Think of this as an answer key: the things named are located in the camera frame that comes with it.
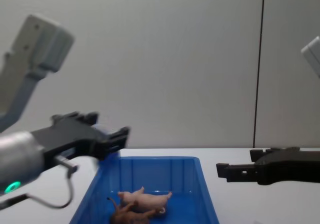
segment pig leg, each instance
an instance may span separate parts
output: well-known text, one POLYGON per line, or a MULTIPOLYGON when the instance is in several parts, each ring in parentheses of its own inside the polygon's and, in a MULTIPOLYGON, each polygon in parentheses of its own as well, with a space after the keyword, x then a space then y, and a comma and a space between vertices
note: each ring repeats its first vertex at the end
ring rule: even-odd
POLYGON ((137 205, 138 205, 137 201, 129 203, 128 205, 126 205, 124 208, 121 209, 121 212, 127 213, 128 211, 130 211, 131 208, 133 208, 134 206, 137 206, 137 205))
POLYGON ((156 214, 158 214, 160 212, 160 210, 161 209, 159 209, 159 208, 153 209, 151 211, 143 213, 143 216, 150 219, 150 218, 154 217, 156 214))

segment green led light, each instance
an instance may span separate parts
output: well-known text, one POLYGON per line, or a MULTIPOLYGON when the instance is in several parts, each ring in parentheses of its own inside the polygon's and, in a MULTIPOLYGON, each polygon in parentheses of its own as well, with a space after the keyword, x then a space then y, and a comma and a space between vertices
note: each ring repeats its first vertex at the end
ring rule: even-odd
POLYGON ((15 189, 17 189, 18 187, 20 187, 21 182, 14 182, 11 183, 4 191, 4 193, 10 193, 12 191, 14 191, 15 189))

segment pink toy pig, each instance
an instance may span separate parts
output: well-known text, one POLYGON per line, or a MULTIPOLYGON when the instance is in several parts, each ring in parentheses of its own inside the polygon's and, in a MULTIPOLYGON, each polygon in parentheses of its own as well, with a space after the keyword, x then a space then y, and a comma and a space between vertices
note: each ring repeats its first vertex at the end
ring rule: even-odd
POLYGON ((166 205, 168 199, 172 196, 172 192, 166 195, 151 195, 144 193, 145 188, 134 193, 118 192, 118 196, 121 199, 123 205, 128 203, 137 202, 138 206, 135 208, 137 212, 147 212, 154 209, 161 209, 160 214, 166 213, 166 205))

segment silver cylindrical motor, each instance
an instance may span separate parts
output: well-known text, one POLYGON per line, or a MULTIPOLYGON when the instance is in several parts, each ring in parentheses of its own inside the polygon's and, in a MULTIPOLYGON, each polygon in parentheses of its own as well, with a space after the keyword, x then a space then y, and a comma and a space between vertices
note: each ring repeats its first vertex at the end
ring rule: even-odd
POLYGON ((42 146, 31 133, 0 136, 0 196, 35 180, 43 169, 42 146))

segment brown toy pig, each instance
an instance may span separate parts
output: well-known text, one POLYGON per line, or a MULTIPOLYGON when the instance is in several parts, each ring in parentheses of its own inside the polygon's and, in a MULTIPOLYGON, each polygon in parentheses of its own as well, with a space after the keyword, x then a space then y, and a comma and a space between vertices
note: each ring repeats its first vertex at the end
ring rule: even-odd
POLYGON ((171 198, 172 192, 169 192, 166 195, 151 195, 145 194, 144 191, 145 189, 142 187, 134 193, 118 192, 118 196, 121 199, 122 205, 127 205, 137 201, 138 206, 134 208, 134 211, 136 212, 144 213, 152 209, 161 209, 159 214, 166 213, 167 202, 168 199, 171 198))
POLYGON ((132 202, 124 208, 119 208, 113 199, 107 199, 112 201, 115 209, 115 212, 110 217, 110 224, 150 224, 149 219, 160 211, 159 209, 154 209, 146 213, 134 213, 130 209, 138 205, 137 202, 132 202))

